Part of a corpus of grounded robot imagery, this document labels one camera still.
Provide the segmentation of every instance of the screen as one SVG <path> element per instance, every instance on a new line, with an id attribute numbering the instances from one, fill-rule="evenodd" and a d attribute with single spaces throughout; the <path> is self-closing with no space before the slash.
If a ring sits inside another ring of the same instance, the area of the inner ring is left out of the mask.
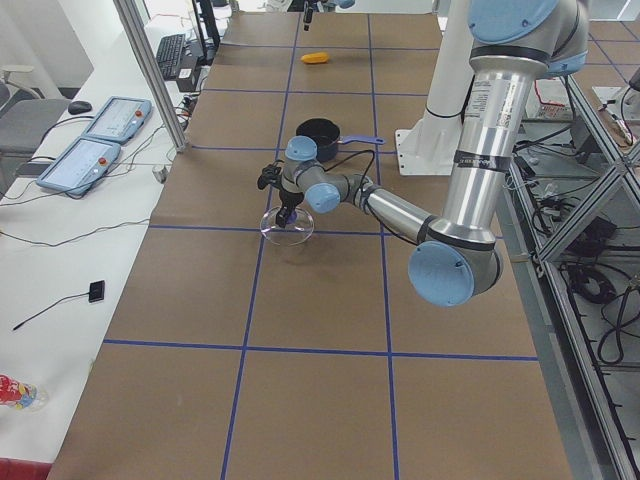
<path id="1" fill-rule="evenodd" d="M 48 183 L 72 189 L 94 168 L 96 162 L 111 148 L 104 143 L 80 140 L 44 179 Z"/>
<path id="2" fill-rule="evenodd" d="M 123 137 L 136 111 L 141 106 L 142 102 L 139 101 L 113 99 L 100 114 L 100 118 L 91 126 L 88 133 L 110 138 Z"/>

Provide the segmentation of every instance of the white desk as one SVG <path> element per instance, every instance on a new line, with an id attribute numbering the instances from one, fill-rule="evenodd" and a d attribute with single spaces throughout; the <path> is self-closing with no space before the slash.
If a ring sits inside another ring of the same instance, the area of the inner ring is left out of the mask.
<path id="1" fill-rule="evenodd" d="M 179 30 L 174 18 L 151 22 L 147 33 L 154 51 L 162 36 Z M 183 94 L 174 82 L 167 87 L 177 105 Z M 124 34 L 76 99 L 91 102 L 91 113 L 95 113 L 111 95 L 153 100 Z M 154 111 L 136 138 L 125 145 L 120 159 L 161 124 Z M 54 129 L 36 155 L 58 155 L 86 125 L 86 120 L 79 120 Z M 152 166 L 170 163 L 166 155 L 173 157 L 171 147 L 166 130 L 160 130 L 136 157 L 130 173 L 105 179 L 81 200 L 60 195 L 0 206 L 0 230 L 54 243 L 98 227 L 149 218 L 162 190 Z M 120 167 L 114 173 L 123 171 Z M 8 196 L 19 195 L 29 181 L 18 179 Z M 33 184 L 20 200 L 43 193 L 47 192 Z M 9 203 L 14 202 L 3 199 L 0 205 Z M 145 232 L 146 225 L 126 226 L 56 248 L 0 236 L 0 373 L 45 388 L 50 395 L 49 403 L 37 412 L 0 407 L 0 458 L 55 460 Z M 89 304 L 86 297 L 65 302 L 12 332 L 14 325 L 56 300 L 87 292 L 89 283 L 96 280 L 106 281 L 103 302 Z"/>

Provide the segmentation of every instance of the pot handle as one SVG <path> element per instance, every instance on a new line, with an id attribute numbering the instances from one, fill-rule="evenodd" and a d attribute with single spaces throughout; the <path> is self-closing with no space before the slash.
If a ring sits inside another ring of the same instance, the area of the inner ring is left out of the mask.
<path id="1" fill-rule="evenodd" d="M 384 145 L 386 143 L 384 138 L 370 137 L 368 135 L 347 135 L 338 140 L 338 143 L 342 145 L 351 142 L 373 143 L 374 145 Z"/>

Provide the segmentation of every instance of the black pot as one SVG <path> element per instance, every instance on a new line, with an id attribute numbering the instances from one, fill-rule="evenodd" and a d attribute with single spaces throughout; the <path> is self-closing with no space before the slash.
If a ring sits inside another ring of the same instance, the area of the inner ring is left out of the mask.
<path id="1" fill-rule="evenodd" d="M 333 160 L 338 154 L 338 145 L 351 142 L 372 143 L 374 145 L 384 145 L 385 141 L 380 137 L 370 137 L 368 135 L 340 136 L 340 127 L 326 118 L 311 118 L 296 128 L 296 135 L 304 135 L 311 138 L 318 146 L 319 162 Z"/>

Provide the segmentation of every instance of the black sticker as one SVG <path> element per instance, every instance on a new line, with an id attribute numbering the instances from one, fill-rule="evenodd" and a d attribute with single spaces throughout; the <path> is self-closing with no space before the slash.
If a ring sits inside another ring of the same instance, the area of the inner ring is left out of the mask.
<path id="1" fill-rule="evenodd" d="M 506 173 L 509 171 L 511 157 L 494 157 L 492 155 L 478 155 L 477 153 L 456 151 L 453 162 L 460 168 L 481 168 Z"/>

